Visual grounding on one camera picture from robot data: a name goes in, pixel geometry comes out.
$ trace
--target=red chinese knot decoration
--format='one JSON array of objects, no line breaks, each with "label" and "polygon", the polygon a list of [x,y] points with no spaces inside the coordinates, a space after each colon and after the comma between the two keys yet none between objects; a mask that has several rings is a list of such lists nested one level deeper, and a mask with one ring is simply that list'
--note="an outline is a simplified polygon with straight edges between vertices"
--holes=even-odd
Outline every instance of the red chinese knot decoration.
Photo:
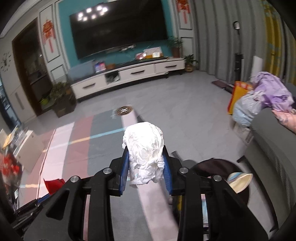
[{"label": "red chinese knot decoration", "polygon": [[50,51],[53,53],[54,50],[52,48],[52,42],[50,40],[51,37],[55,39],[54,33],[54,25],[52,24],[51,20],[46,20],[45,24],[43,24],[43,44],[45,45],[46,40],[48,40]]},{"label": "red chinese knot decoration", "polygon": [[188,14],[190,14],[188,0],[176,0],[176,2],[177,2],[178,12],[183,10],[184,22],[185,22],[185,24],[187,24],[186,12],[188,12]]}]

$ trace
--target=floor drain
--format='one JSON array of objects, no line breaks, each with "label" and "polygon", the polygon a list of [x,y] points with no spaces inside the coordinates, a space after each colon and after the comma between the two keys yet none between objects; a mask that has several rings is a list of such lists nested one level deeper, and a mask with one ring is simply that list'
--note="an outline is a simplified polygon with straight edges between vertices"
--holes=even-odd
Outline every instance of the floor drain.
[{"label": "floor drain", "polygon": [[133,107],[130,105],[122,106],[116,110],[116,114],[119,116],[127,115],[133,111]]}]

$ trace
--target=potted plant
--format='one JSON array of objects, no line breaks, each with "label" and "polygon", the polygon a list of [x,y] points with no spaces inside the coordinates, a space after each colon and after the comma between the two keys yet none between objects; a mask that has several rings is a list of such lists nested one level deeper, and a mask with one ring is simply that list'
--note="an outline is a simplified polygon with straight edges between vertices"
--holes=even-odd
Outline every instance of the potted plant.
[{"label": "potted plant", "polygon": [[54,100],[52,109],[58,118],[75,110],[76,98],[70,83],[58,82],[54,84],[49,96]]},{"label": "potted plant", "polygon": [[183,46],[183,41],[181,38],[170,36],[168,39],[168,45],[171,48],[174,58],[180,58],[180,49]]},{"label": "potted plant", "polygon": [[193,62],[197,62],[193,58],[193,54],[185,56],[185,71],[192,72],[193,71]]}]

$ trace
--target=wall clock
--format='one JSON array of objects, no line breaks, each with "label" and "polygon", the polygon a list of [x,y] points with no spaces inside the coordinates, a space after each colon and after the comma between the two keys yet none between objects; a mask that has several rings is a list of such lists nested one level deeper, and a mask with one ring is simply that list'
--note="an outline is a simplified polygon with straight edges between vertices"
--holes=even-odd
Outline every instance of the wall clock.
[{"label": "wall clock", "polygon": [[3,72],[6,72],[8,68],[10,67],[11,62],[11,54],[10,52],[4,53],[1,61],[1,70]]}]

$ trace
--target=green plant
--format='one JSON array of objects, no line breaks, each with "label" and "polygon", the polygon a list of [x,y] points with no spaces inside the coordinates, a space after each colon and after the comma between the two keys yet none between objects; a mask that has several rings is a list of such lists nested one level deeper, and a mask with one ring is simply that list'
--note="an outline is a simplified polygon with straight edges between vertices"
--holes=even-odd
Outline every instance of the green plant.
[{"label": "green plant", "polygon": [[197,62],[197,60],[195,60],[193,58],[193,54],[189,54],[189,55],[185,56],[184,58],[185,58],[185,63],[187,65],[193,65],[193,62]]},{"label": "green plant", "polygon": [[67,90],[69,89],[69,84],[67,82],[58,82],[54,84],[52,90],[50,91],[50,98],[54,101],[67,95]]},{"label": "green plant", "polygon": [[169,36],[168,46],[170,48],[181,48],[183,46],[183,40],[174,36]]}]

